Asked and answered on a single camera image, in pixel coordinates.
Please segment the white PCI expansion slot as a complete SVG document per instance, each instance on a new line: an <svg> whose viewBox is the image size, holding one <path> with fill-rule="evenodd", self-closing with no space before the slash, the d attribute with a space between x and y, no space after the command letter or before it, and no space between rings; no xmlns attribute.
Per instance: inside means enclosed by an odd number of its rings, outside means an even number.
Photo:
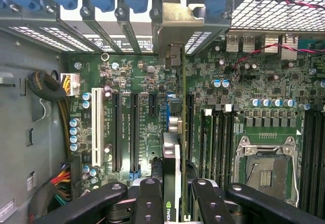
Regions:
<svg viewBox="0 0 325 224"><path fill-rule="evenodd" d="M92 165L100 167L104 160L104 102L103 88L91 89Z"/></svg>

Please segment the long black expansion slot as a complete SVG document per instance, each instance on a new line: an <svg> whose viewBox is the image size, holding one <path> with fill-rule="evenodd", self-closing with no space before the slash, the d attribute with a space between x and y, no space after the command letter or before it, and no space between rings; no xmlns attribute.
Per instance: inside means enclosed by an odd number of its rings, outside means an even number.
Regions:
<svg viewBox="0 0 325 224"><path fill-rule="evenodd" d="M122 122L121 122L121 100L120 93L114 93L112 97L112 118L113 118L113 162L112 162L112 170L113 172L119 172L121 169L121 161L122 161L122 149L121 149L121 141L122 141Z"/></svg>
<svg viewBox="0 0 325 224"><path fill-rule="evenodd" d="M192 159L192 144L193 144L193 117L194 117L194 95L186 95L186 141L187 141L187 160Z"/></svg>
<svg viewBox="0 0 325 224"><path fill-rule="evenodd" d="M130 171L139 170L139 121L140 121L140 102L137 93L130 96Z"/></svg>

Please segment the grey open PC case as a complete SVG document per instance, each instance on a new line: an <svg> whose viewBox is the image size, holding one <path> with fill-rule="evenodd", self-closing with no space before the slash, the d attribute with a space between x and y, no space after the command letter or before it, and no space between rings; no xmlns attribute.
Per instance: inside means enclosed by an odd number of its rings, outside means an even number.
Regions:
<svg viewBox="0 0 325 224"><path fill-rule="evenodd" d="M302 41L325 41L325 0L226 0L209 16L204 0L180 0L204 24L186 43L186 59L216 51L255 55L277 47L282 59ZM0 0L0 224L34 224L88 193L81 159L71 153L71 98L61 73L77 54L155 56L163 0L135 14L125 0L102 12L90 0L66 10L40 0L38 11Z"/></svg>

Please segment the short black expansion slot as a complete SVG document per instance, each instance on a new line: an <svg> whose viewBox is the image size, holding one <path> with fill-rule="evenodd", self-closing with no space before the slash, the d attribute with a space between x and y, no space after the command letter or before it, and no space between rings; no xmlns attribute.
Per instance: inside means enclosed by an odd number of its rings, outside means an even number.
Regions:
<svg viewBox="0 0 325 224"><path fill-rule="evenodd" d="M149 115L150 116L157 115L157 94L156 93L149 94Z"/></svg>

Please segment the white power connector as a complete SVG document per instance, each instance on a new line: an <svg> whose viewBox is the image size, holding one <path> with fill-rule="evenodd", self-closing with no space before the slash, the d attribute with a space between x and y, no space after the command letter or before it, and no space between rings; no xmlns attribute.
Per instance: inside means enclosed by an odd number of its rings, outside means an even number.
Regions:
<svg viewBox="0 0 325 224"><path fill-rule="evenodd" d="M61 73L60 83L69 97L75 97L80 94L80 75L77 73Z"/></svg>

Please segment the metal CPU socket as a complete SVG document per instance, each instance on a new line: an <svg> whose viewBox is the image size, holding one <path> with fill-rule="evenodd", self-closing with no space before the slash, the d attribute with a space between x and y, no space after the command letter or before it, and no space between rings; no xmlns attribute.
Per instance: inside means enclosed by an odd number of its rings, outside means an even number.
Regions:
<svg viewBox="0 0 325 224"><path fill-rule="evenodd" d="M256 143L243 135L235 150L232 182L298 207L298 156L293 136L273 143Z"/></svg>

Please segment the green motherboard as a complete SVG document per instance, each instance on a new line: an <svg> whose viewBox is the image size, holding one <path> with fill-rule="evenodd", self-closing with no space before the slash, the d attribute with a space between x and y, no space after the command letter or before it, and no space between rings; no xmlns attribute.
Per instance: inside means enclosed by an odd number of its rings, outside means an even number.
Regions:
<svg viewBox="0 0 325 224"><path fill-rule="evenodd" d="M201 110L213 110L211 175L225 189L232 182L235 150L241 136L273 143L293 136L298 147L299 205L325 219L325 41L302 41L293 56L266 48L255 55L230 52L224 43L186 60L186 94L194 95L192 159L186 180L200 176ZM111 181L131 186L152 177L152 160L163 158L167 129L166 94L172 93L173 70L155 56L77 54L71 73L80 75L80 94L71 98L71 153L81 159L83 192ZM91 89L103 88L104 160L92 165ZM122 165L113 172L112 97L120 93ZM139 95L139 170L130 171L130 96ZM157 115L149 115L149 94L157 94Z"/></svg>

